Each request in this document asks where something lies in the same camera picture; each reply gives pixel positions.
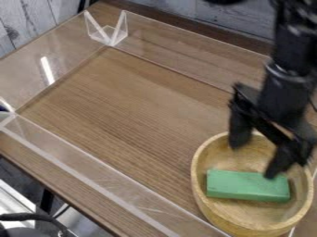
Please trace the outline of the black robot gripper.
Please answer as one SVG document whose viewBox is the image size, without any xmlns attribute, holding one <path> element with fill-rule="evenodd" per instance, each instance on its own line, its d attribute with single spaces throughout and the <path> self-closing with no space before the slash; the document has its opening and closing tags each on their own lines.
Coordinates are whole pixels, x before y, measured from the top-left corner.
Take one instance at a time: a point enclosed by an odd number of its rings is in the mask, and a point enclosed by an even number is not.
<svg viewBox="0 0 317 237">
<path fill-rule="evenodd" d="M 317 132 L 311 127 L 305 112 L 317 88 L 315 71 L 304 75 L 284 70 L 276 63 L 266 66 L 260 89 L 244 83 L 233 86 L 229 102 L 229 145 L 240 149 L 257 129 L 276 145 L 276 154 L 264 177 L 272 180 L 295 164 L 305 166 L 317 146 Z"/>
</svg>

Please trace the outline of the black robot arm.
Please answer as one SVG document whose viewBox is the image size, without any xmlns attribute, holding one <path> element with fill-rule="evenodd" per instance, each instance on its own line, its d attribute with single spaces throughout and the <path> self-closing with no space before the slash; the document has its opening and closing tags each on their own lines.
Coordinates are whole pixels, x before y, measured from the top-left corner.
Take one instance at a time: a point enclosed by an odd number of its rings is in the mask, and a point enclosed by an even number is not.
<svg viewBox="0 0 317 237">
<path fill-rule="evenodd" d="M 273 179 L 293 165 L 305 166 L 317 147 L 317 131 L 305 114 L 317 91 L 317 0 L 270 0 L 276 9 L 276 41 L 258 89 L 233 86 L 229 102 L 229 145 L 238 149 L 260 131 L 276 145 L 264 177 Z"/>
</svg>

